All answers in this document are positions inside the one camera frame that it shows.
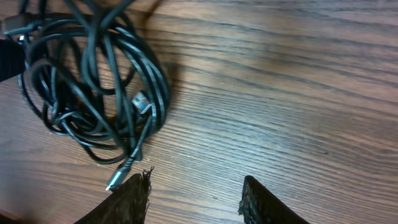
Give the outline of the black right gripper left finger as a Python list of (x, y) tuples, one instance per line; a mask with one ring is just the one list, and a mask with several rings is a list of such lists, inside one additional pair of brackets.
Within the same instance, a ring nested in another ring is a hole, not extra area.
[(154, 167), (132, 175), (75, 224), (143, 224), (152, 190), (152, 170)]

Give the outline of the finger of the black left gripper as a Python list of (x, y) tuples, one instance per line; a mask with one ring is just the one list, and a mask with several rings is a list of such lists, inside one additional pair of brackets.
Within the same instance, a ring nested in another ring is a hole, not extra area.
[(25, 72), (25, 50), (13, 40), (1, 39), (1, 82)]

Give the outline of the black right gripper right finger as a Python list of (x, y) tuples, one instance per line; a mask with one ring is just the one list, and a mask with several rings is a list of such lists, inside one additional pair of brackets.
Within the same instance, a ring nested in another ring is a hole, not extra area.
[(238, 213), (245, 224), (309, 224), (251, 175), (244, 178)]

